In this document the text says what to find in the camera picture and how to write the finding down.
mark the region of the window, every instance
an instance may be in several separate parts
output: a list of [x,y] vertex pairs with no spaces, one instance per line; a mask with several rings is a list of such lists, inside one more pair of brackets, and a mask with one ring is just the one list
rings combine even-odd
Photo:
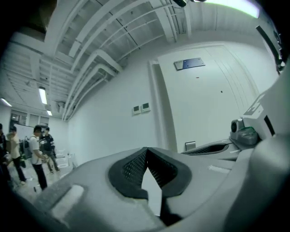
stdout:
[[27,119],[26,113],[11,110],[10,127],[14,126],[14,124],[25,126],[26,119]]
[[48,118],[40,117],[40,125],[41,126],[48,126]]
[[38,116],[31,114],[29,118],[29,126],[35,127],[37,124],[38,124]]

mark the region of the white wall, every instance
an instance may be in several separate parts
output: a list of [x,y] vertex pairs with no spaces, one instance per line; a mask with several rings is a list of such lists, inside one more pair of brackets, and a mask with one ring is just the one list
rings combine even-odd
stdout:
[[60,118],[50,117],[49,122],[49,133],[53,137],[56,150],[68,150],[68,123],[62,121]]
[[158,109],[132,116],[132,108],[149,102],[152,106],[160,94],[152,86],[148,61],[192,44],[234,41],[228,43],[254,79],[259,92],[270,87],[276,77],[275,65],[259,37],[229,32],[195,32],[191,41],[180,38],[168,45],[160,39],[132,54],[128,65],[111,82],[92,90],[69,121],[69,149],[78,164],[91,159],[142,146],[164,147]]
[[[199,58],[205,66],[177,71],[178,60]],[[245,72],[224,47],[194,48],[158,58],[173,116],[177,151],[185,143],[196,146],[229,137],[233,119],[242,115],[258,97]]]
[[5,135],[9,132],[10,117],[11,107],[0,105],[0,123],[3,126],[3,133]]

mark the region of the wall outlet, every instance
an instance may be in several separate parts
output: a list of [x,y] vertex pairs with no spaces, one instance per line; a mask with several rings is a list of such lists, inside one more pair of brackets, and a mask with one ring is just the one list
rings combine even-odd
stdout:
[[140,111],[140,107],[139,106],[133,107],[133,115],[140,114],[140,113],[141,113],[141,111]]
[[150,111],[151,109],[150,109],[150,106],[149,106],[149,103],[145,103],[145,104],[143,104],[142,106],[141,106],[141,111],[142,111],[142,113],[144,113],[144,112],[148,112],[148,111]]

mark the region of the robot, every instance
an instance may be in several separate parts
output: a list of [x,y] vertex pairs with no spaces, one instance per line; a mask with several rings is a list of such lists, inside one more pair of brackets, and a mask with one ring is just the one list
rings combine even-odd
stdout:
[[[179,154],[137,148],[82,164],[28,212],[48,231],[244,231],[269,212],[290,175],[290,66],[234,119],[230,137]],[[162,189],[160,217],[141,188],[149,168]]]

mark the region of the white shirt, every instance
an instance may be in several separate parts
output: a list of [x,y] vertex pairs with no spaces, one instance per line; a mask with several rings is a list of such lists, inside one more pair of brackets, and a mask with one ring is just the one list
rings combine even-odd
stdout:
[[31,151],[31,162],[32,164],[42,164],[41,158],[39,158],[35,153],[34,150],[39,151],[39,142],[35,135],[32,135],[29,139],[29,149]]
[[20,156],[19,153],[19,138],[17,135],[15,135],[11,140],[11,157],[13,159],[16,159]]

